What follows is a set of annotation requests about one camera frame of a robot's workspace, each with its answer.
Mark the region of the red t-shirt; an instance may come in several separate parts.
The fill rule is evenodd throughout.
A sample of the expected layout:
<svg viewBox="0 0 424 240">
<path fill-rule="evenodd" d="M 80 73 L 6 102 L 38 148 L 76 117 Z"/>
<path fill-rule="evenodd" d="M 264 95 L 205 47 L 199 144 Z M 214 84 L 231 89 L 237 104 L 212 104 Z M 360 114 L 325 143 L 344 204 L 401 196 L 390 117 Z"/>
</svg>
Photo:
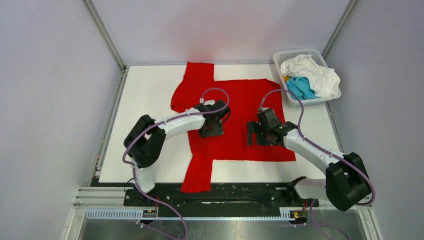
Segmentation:
<svg viewBox="0 0 424 240">
<path fill-rule="evenodd" d="M 183 193 L 210 191 L 214 160 L 293 162 L 295 153 L 281 146 L 248 145 L 247 123 L 256 121 L 257 108 L 262 98 L 280 85 L 266 78 L 216 81 L 214 64 L 188 62 L 182 82 L 170 102 L 178 113 L 200 102 L 202 93 L 206 100 L 225 101 L 229 96 L 230 117 L 223 123 L 223 135 L 201 137 L 199 131 L 188 132 L 192 158 L 181 186 Z"/>
</svg>

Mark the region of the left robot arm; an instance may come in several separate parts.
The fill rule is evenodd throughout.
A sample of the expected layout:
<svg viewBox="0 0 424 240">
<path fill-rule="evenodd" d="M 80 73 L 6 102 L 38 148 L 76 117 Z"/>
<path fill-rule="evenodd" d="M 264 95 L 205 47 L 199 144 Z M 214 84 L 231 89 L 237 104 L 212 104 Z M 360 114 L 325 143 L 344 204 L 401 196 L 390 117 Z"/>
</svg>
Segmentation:
<svg viewBox="0 0 424 240">
<path fill-rule="evenodd" d="M 197 131 L 202 138 L 222 136 L 223 123 L 230 115 L 228 103 L 208 100 L 166 118 L 141 116 L 123 142 L 122 157 L 122 161 L 133 168 L 138 189 L 136 199 L 144 206 L 154 202 L 153 164 L 159 159 L 165 141 L 190 131 Z"/>
</svg>

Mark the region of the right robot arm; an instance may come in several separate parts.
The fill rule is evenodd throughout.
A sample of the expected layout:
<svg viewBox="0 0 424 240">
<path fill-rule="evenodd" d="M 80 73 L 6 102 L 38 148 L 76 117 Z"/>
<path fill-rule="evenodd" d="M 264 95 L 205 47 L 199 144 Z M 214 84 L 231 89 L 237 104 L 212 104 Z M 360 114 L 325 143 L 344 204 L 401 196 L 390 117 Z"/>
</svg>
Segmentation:
<svg viewBox="0 0 424 240">
<path fill-rule="evenodd" d="M 291 205 L 299 206 L 306 199 L 325 200 L 345 212 L 373 195 L 368 173 L 358 154 L 345 154 L 318 145 L 301 133 L 300 126 L 282 122 L 272 108 L 262 108 L 256 117 L 256 121 L 247 123 L 249 146 L 253 143 L 280 146 L 300 155 L 325 175 L 323 179 L 301 176 L 290 182 L 286 198 Z"/>
</svg>

